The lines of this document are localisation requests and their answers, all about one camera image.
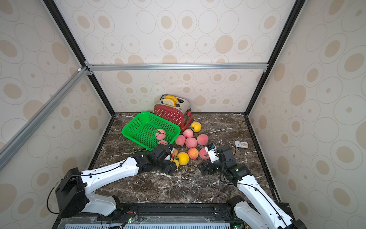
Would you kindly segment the pink peach front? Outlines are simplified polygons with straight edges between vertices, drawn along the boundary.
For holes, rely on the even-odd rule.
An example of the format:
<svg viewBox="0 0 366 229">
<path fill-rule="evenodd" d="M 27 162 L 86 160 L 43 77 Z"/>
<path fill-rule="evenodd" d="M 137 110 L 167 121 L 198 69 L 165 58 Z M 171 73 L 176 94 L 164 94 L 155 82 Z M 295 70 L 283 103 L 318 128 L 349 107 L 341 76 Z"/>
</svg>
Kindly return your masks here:
<svg viewBox="0 0 366 229">
<path fill-rule="evenodd" d="M 164 140 L 165 137 L 166 137 L 166 131 L 165 130 L 163 130 L 163 129 L 157 129 L 155 131 L 155 138 L 157 140 Z"/>
</svg>

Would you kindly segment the green plastic basket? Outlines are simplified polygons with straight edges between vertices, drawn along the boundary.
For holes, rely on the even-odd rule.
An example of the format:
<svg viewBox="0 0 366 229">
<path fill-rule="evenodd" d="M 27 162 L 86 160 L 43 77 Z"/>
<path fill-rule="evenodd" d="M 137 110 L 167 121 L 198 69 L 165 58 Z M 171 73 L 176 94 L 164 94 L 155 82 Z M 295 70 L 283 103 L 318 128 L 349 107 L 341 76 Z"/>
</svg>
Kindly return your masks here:
<svg viewBox="0 0 366 229">
<path fill-rule="evenodd" d="M 150 112 L 141 112 L 123 128 L 122 135 L 147 150 L 154 150 L 159 141 L 158 129 L 165 131 L 164 140 L 169 144 L 181 133 L 178 125 Z"/>
</svg>

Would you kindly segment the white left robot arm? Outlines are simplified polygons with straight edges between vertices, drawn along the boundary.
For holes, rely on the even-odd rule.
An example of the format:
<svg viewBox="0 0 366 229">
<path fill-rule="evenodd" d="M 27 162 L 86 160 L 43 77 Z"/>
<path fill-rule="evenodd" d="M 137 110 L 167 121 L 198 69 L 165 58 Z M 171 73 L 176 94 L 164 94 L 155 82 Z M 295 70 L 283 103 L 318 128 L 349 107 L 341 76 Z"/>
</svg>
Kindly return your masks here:
<svg viewBox="0 0 366 229">
<path fill-rule="evenodd" d="M 152 151 L 139 151 L 127 159 L 93 170 L 69 170 L 55 189 L 59 207 L 58 215 L 70 218 L 80 213 L 91 213 L 118 219 L 124 210 L 117 197 L 96 194 L 96 190 L 115 181 L 151 171 L 172 174 L 177 165 L 173 161 L 175 148 L 159 144 Z"/>
</svg>

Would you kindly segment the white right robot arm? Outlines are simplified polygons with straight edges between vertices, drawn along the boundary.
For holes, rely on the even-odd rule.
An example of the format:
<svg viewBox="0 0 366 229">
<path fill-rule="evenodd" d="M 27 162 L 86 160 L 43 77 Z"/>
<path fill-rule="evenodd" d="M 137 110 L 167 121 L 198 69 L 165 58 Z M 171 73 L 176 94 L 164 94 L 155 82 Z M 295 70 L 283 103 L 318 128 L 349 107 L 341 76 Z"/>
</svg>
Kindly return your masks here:
<svg viewBox="0 0 366 229">
<path fill-rule="evenodd" d="M 235 215 L 252 229 L 305 229 L 301 220 L 294 220 L 272 200 L 258 184 L 251 171 L 238 164 L 232 150 L 227 147 L 205 146 L 206 162 L 197 167 L 202 175 L 217 173 L 221 182 L 239 189 L 254 205 L 246 201 L 234 204 Z"/>
</svg>

